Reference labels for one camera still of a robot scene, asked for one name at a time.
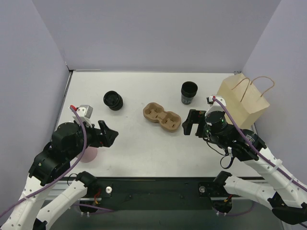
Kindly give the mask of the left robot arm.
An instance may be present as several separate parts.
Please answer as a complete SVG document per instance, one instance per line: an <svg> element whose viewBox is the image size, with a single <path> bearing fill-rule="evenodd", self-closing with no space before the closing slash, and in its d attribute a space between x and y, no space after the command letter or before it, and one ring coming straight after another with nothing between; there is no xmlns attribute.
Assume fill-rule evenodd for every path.
<svg viewBox="0 0 307 230"><path fill-rule="evenodd" d="M55 183L72 169L71 161L85 153L87 147L111 147L118 132L104 121L99 128L85 123L67 122L58 126L51 141L35 158L24 190L2 230L48 230L77 200L92 197L99 191L97 178L80 172L75 180L46 207L43 203Z"/></svg>

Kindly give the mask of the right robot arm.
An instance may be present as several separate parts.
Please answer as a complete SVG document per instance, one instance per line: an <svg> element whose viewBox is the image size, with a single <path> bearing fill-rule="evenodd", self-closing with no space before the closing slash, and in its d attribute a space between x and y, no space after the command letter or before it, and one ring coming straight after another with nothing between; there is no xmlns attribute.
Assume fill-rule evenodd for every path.
<svg viewBox="0 0 307 230"><path fill-rule="evenodd" d="M238 159L255 170L268 186L240 179L224 168L213 181L217 195L238 195L269 208L281 221L296 225L307 220L307 187L283 167L265 142L254 132L227 123L224 111L191 109L182 124L184 135L190 135L197 124L196 136L223 149L225 156Z"/></svg>

